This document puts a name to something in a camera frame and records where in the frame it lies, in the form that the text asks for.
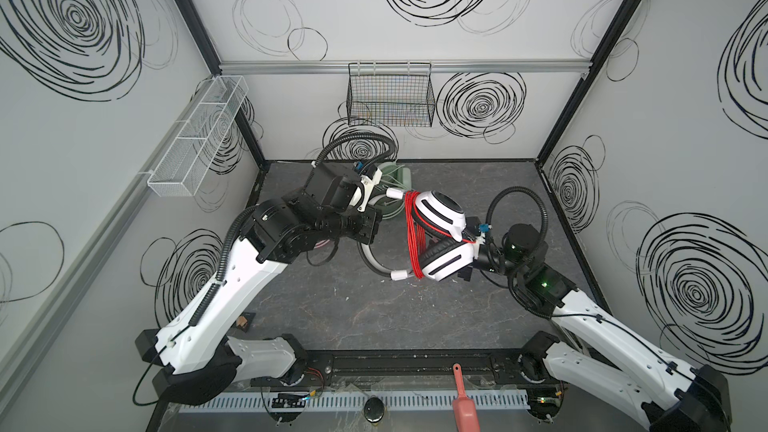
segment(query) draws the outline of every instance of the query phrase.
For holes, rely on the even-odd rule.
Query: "black aluminum frame post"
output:
[[[624,0],[619,6],[619,10],[614,16],[614,19],[610,22],[608,30],[606,30],[603,39],[600,41],[600,45],[598,45],[598,48],[592,56],[592,67],[590,67],[589,74],[587,74],[585,78],[582,78],[576,85],[576,88],[571,93],[571,97],[565,103],[565,108],[563,108],[560,117],[554,124],[552,131],[549,133],[547,141],[544,142],[542,150],[538,153],[536,162],[539,164],[543,165],[552,154],[552,151],[558,144],[563,132],[568,128],[568,124],[581,105],[581,102],[587,96],[587,92],[589,92],[592,84],[598,78],[598,75],[603,68],[603,64],[608,60],[610,53],[613,52],[616,43],[619,42],[619,39],[621,38],[621,34],[624,33],[624,29],[627,28],[627,24],[629,24],[629,21],[632,19],[632,15],[634,15],[634,12],[638,9],[642,1],[643,0]]]
[[[205,64],[208,67],[210,73],[214,75],[221,74],[221,60],[219,54],[216,53],[214,43],[210,40],[208,33],[206,32],[203,20],[197,13],[197,9],[194,6],[192,0],[174,0],[179,8],[181,16],[184,18],[184,22],[187,24],[187,28],[192,34],[194,42],[197,44],[197,49],[205,60]],[[264,158],[264,153],[259,147],[259,142],[256,140],[254,130],[250,128],[248,119],[243,115],[242,110],[238,111],[235,115],[235,123],[237,129],[240,130],[240,134],[245,140],[245,144],[248,145],[251,155],[254,157],[256,164],[261,170],[268,170],[270,163]]]

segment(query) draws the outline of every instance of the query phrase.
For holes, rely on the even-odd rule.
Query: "green object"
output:
[[[387,187],[397,187],[403,190],[411,189],[411,169],[396,162],[384,162],[379,164],[382,171],[382,179],[376,186],[376,194],[385,193]],[[396,198],[382,198],[374,206],[382,211],[383,219],[397,217],[400,212],[405,210],[406,205],[402,200]]]

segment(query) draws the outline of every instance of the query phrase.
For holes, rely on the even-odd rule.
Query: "red brush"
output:
[[[453,365],[453,376],[456,378],[456,390],[458,390],[458,398],[453,401],[453,414],[456,416],[458,432],[480,432],[475,401],[467,397],[464,390],[461,365]]]

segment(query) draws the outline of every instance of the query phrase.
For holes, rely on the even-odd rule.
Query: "work surface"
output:
[[[530,162],[407,163],[419,191],[439,190],[468,216],[485,218],[488,204],[506,187],[533,189],[550,215],[547,263],[590,294],[586,279]],[[261,200],[302,186],[310,173],[305,163],[274,163]],[[515,223],[539,227],[534,202],[523,194],[504,198],[493,216],[501,237]],[[328,245],[310,253],[313,262],[327,256]],[[382,221],[371,250],[381,264],[409,268],[405,215]],[[342,239],[333,260],[319,267],[297,258],[264,287],[246,308],[256,317],[248,338],[296,336],[309,350],[409,348],[516,348],[549,322],[525,312],[505,288],[478,273],[465,282],[454,274],[441,282],[427,278],[393,282],[362,262],[356,244]]]

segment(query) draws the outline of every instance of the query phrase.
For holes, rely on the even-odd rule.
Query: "aluminum rail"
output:
[[[581,72],[588,73],[592,64],[586,59],[558,60],[258,60],[222,62],[221,72],[227,75],[252,76],[265,74],[354,73],[357,64],[376,73],[407,74],[418,66],[432,65],[432,73],[461,72]]]

